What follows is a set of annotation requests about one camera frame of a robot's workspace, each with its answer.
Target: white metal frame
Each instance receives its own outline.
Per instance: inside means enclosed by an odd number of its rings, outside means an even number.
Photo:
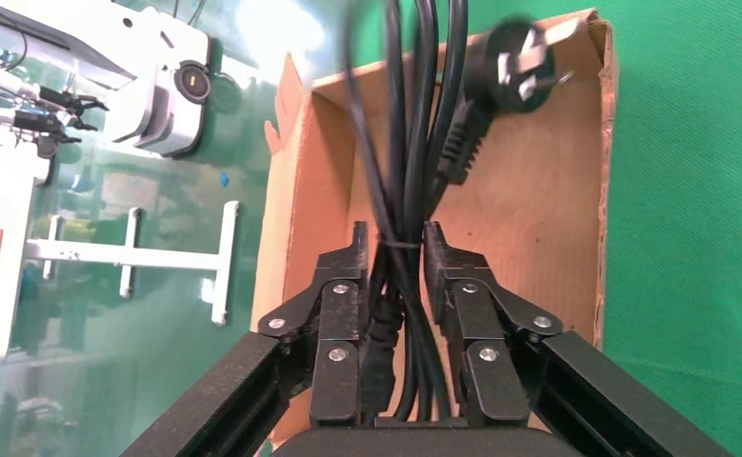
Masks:
[[[222,230],[219,237],[219,252],[206,254],[182,250],[137,248],[135,235],[140,220],[139,208],[130,209],[127,223],[127,236],[124,245],[104,245],[57,240],[59,224],[62,219],[54,216],[50,220],[49,239],[29,239],[25,246],[25,257],[31,260],[44,260],[43,276],[53,277],[52,262],[85,262],[111,264],[121,267],[121,286],[119,293],[124,298],[132,295],[132,269],[135,267],[194,269],[215,271],[214,296],[211,308],[211,321],[224,326],[228,316],[228,286],[231,277],[233,242],[236,232],[239,202],[225,204],[222,216]]]

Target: black wire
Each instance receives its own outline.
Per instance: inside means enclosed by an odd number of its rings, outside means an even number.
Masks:
[[[29,55],[29,38],[26,37],[26,34],[23,32],[22,29],[20,29],[20,25],[17,24],[17,21],[11,19],[6,14],[0,12],[0,17],[6,20],[6,22],[9,23],[9,25],[16,31],[17,33],[20,33],[20,36],[23,37],[23,53],[20,54],[20,58],[17,59],[17,62],[14,62],[13,64],[6,67],[6,71],[12,71],[20,66],[25,60],[26,56]]]
[[[206,0],[199,0],[199,5],[196,6],[196,10],[194,10],[194,14],[191,16],[191,19],[189,19],[188,25],[191,25],[198,17],[199,13],[202,12],[202,7],[205,6]]]
[[[424,226],[423,174],[427,157],[427,145],[430,141],[430,115],[437,68],[438,33],[437,11],[434,1],[418,0],[416,5],[416,79],[413,84],[414,101],[405,180],[404,219],[407,229],[405,232],[406,241],[408,243],[420,244]],[[420,249],[412,249],[409,251],[409,254],[408,264],[410,266],[409,273],[411,280],[415,284],[418,284]],[[416,319],[427,321],[426,313],[422,308],[417,313],[418,315],[415,316]],[[417,348],[415,353],[419,354],[422,350],[422,348]],[[416,363],[416,374],[419,374],[417,377],[419,394],[418,417],[419,420],[429,420],[432,402],[431,386],[445,386],[446,379],[440,360],[437,362],[421,360],[419,355],[414,362]],[[420,375],[422,371],[429,373],[429,377],[426,374]],[[439,416],[441,419],[446,418],[451,413],[449,398],[446,395],[441,395],[438,389],[435,390],[435,393],[438,397]]]
[[[416,357],[414,354],[415,342],[412,340],[412,332],[404,332],[404,386],[401,389],[401,397],[393,414],[396,419],[406,422],[410,418],[412,406],[415,405],[416,388]]]
[[[365,427],[373,427],[373,424],[376,422],[376,414],[365,414],[365,417],[362,418],[362,425]]]
[[[398,234],[404,232],[404,179],[407,166],[407,106],[405,101],[404,65],[402,64],[401,8],[398,0],[388,0],[385,7],[387,26],[388,94],[390,98],[388,196]],[[407,421],[415,404],[416,358],[410,326],[405,326],[405,373],[401,398],[394,413],[400,421]]]
[[[353,76],[353,52],[351,48],[353,38],[353,13],[351,6],[347,9],[343,41],[343,64],[345,66],[345,79],[350,97],[350,114],[355,133],[360,141],[360,157],[363,161],[369,185],[371,197],[371,208],[376,220],[379,232],[386,240],[397,241],[395,230],[391,221],[391,215],[385,206],[387,195],[382,188],[381,173],[376,160],[375,147],[371,140],[365,112],[362,108],[359,86]],[[404,299],[406,315],[408,318],[408,330],[412,332],[415,344],[423,349],[424,364],[428,376],[433,379],[433,388],[438,397],[439,416],[444,419],[449,416],[449,395],[446,379],[443,378],[443,368],[438,355],[438,349],[432,338],[429,322],[427,321],[424,308],[418,299],[417,283],[413,284],[412,276],[408,272],[408,265],[404,256],[398,249],[391,249],[391,259],[394,265],[393,280],[400,287]]]
[[[437,175],[441,150],[446,143],[451,119],[457,106],[463,78],[463,64],[466,59],[466,42],[469,38],[468,0],[449,0],[449,33],[446,46],[446,65],[441,90],[438,93],[437,112],[429,144],[429,155],[424,167],[424,196],[426,197],[424,218],[430,219],[436,200],[443,195],[441,191],[433,194],[433,180]]]
[[[366,319],[362,333],[368,332],[372,325],[373,316],[378,312],[382,302],[382,290],[385,288],[388,277],[389,256],[388,251],[381,245],[376,246],[376,255],[373,257],[373,267],[371,268],[371,277],[368,282],[368,315],[363,316]]]
[[[438,61],[437,11],[432,0],[417,0],[418,44],[413,85],[412,127],[408,144],[408,163],[404,185],[404,219],[408,243],[420,243],[424,226],[423,219],[423,175],[424,162],[429,143],[432,95]],[[418,259],[418,252],[411,259]]]
[[[418,422],[430,421],[432,419],[432,383],[426,367],[426,360],[418,357]]]
[[[404,87],[404,65],[402,63],[401,45],[401,8],[398,0],[388,0],[386,7],[387,25],[387,68],[388,94],[391,114],[389,119],[390,160],[388,182],[393,216],[399,222],[398,230],[403,231],[404,214],[404,178],[407,157],[407,106]]]

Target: white machine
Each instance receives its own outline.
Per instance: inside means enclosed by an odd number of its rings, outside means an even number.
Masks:
[[[176,157],[199,141],[211,40],[170,15],[106,0],[0,0],[0,48],[97,84],[111,142]]]

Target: cardboard flap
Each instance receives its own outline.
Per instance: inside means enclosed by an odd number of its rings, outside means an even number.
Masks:
[[[264,134],[267,137],[270,153],[275,154],[289,142],[292,126],[294,126],[305,95],[306,91],[292,61],[292,56],[287,54],[281,81],[278,83],[278,92],[275,94],[275,116],[278,119],[278,129],[275,129],[270,121],[264,123]]]
[[[590,30],[592,41],[600,47],[603,56],[603,68],[598,74],[601,93],[601,174],[600,199],[598,201],[598,270],[597,289],[595,292],[594,335],[592,344],[603,348],[604,316],[606,306],[606,218],[609,203],[609,176],[612,165],[612,133],[614,130],[614,115],[617,108],[617,81],[619,67],[617,54],[612,39],[612,26],[602,20],[597,20]]]
[[[576,12],[568,12],[567,14],[561,14],[558,16],[548,17],[547,19],[536,21],[536,24],[542,29],[547,29],[553,26],[557,26],[558,24],[561,24],[562,22],[565,22],[565,21],[569,21],[571,19],[578,19],[578,20],[584,21],[587,24],[591,24],[593,21],[596,21],[597,18],[598,18],[597,9],[587,8],[585,10],[580,10]]]

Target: green background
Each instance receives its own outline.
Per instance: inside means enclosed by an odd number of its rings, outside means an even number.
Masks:
[[[140,246],[215,252],[222,205],[242,202],[231,323],[209,321],[202,288],[212,275],[141,269],[125,301],[118,268],[59,265],[44,282],[41,266],[28,266],[14,349],[0,364],[0,456],[117,455],[246,330],[273,82],[287,50],[307,82],[336,70],[336,3],[205,4],[196,26],[219,40],[214,61],[227,55],[261,77],[240,88],[214,65],[208,122],[192,158],[111,153],[92,136],[61,151],[60,179],[36,199],[34,236],[45,236],[59,212],[73,221],[66,239],[123,243],[127,210],[140,206]],[[513,12],[544,17],[590,6],[614,24],[621,68],[605,350],[742,456],[742,1],[470,0],[471,30]],[[194,8],[181,1],[179,17]],[[377,10],[362,28],[362,62],[381,56],[380,30]],[[71,189],[77,175],[81,185]]]

